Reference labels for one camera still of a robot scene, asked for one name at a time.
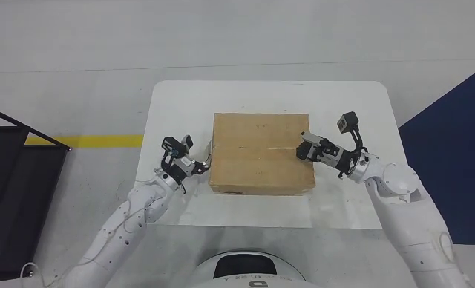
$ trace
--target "blue panel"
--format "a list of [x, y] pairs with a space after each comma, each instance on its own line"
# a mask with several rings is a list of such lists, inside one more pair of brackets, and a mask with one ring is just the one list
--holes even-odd
[[399, 128], [454, 243], [475, 244], [475, 74]]

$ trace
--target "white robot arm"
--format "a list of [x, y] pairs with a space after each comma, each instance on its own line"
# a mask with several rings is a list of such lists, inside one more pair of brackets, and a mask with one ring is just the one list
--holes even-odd
[[457, 266], [444, 219], [417, 173], [398, 163], [384, 164], [369, 154], [359, 135], [358, 118], [346, 113], [338, 121], [350, 132], [356, 149], [347, 151], [323, 137], [303, 132], [297, 157], [322, 162], [363, 183], [389, 241], [402, 256], [419, 288], [466, 288]]
[[145, 236], [147, 224], [157, 221], [168, 208], [173, 193], [186, 177], [202, 174], [209, 164], [188, 156], [190, 136], [178, 142], [166, 137], [161, 168], [156, 176], [141, 182], [105, 222], [88, 251], [66, 275], [67, 288], [103, 288]]

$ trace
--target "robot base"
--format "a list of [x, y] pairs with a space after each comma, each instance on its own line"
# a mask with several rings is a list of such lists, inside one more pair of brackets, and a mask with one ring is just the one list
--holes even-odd
[[262, 252], [235, 251], [215, 255], [197, 266], [191, 274], [188, 287], [195, 287], [211, 281], [213, 278], [242, 274], [282, 275], [305, 281], [295, 267], [274, 255]]

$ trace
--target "cable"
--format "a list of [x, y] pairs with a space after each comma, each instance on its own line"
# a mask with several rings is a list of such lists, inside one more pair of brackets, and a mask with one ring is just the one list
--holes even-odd
[[[157, 200], [160, 200], [160, 199], [162, 199], [162, 198], [163, 198], [163, 196], [160, 197], [160, 198], [157, 198], [157, 199], [153, 200], [150, 204], [152, 204], [153, 202], [155, 202], [155, 201], [157, 201]], [[129, 232], [129, 231], [127, 231], [127, 229], [125, 229], [125, 222], [127, 222], [130, 218], [132, 218], [136, 213], [138, 213], [138, 212], [140, 212], [140, 211], [142, 211], [142, 210], [148, 209], [148, 207], [149, 207], [150, 205], [148, 205], [148, 206], [146, 206], [146, 207], [143, 207], [143, 208], [141, 208], [141, 209], [138, 209], [138, 210], [136, 210], [135, 212], [133, 212], [132, 214], [130, 214], [130, 208], [131, 208], [132, 203], [131, 203], [130, 199], [127, 199], [127, 201], [129, 202], [129, 208], [128, 208], [129, 213], [128, 213], [128, 216], [127, 216], [126, 218], [124, 218], [124, 221], [122, 221], [119, 225], [117, 225], [115, 229], [113, 229], [113, 230], [111, 231], [111, 234], [108, 236], [108, 238], [107, 238], [107, 240], [105, 241], [104, 245], [101, 247], [101, 249], [98, 251], [98, 253], [97, 253], [94, 257], [92, 257], [92, 259], [90, 259], [90, 260], [88, 260], [88, 261], [86, 261], [86, 262], [83, 262], [83, 263], [81, 263], [81, 264], [75, 264], [75, 265], [73, 265], [73, 266], [69, 266], [57, 279], [51, 281], [51, 283], [49, 283], [48, 285], [45, 283], [45, 278], [43, 277], [42, 271], [40, 270], [40, 268], [38, 267], [38, 265], [36, 265], [34, 262], [28, 262], [28, 263], [26, 263], [26, 264], [22, 267], [22, 270], [21, 270], [21, 272], [20, 272], [20, 285], [21, 285], [21, 287], [24, 288], [23, 272], [24, 272], [24, 269], [25, 269], [27, 266], [33, 266], [33, 267], [36, 268], [36, 270], [38, 270], [39, 275], [40, 275], [40, 278], [41, 278], [41, 280], [42, 280], [42, 286], [43, 286], [43, 288], [48, 288], [48, 287], [51, 287], [53, 284], [60, 282], [60, 281], [63, 279], [63, 277], [64, 277], [65, 275], [67, 275], [67, 274], [68, 274], [71, 270], [73, 270], [75, 267], [83, 266], [83, 265], [89, 264], [90, 262], [96, 260], [96, 258], [102, 253], [102, 251], [105, 249], [105, 247], [108, 245], [108, 243], [109, 243], [109, 242], [112, 240], [112, 238], [115, 236], [116, 231], [119, 229], [119, 227], [124, 226], [124, 230], [125, 230], [127, 233], [133, 233], [133, 232]]]

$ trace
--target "white tabletop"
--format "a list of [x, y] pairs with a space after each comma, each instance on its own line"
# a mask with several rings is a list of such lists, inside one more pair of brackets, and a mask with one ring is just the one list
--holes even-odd
[[[137, 169], [148, 180], [158, 167], [164, 137], [190, 134], [191, 156], [203, 159], [212, 137], [213, 114], [305, 113], [312, 133], [347, 149], [349, 134], [336, 122], [355, 111], [364, 145], [387, 162], [406, 163], [386, 88], [378, 82], [164, 81], [154, 88]], [[187, 194], [176, 193], [158, 221], [168, 225], [260, 226], [380, 229], [363, 185], [339, 180], [338, 172], [314, 165], [316, 187], [304, 196], [236, 196], [215, 194], [208, 175], [187, 179]]]

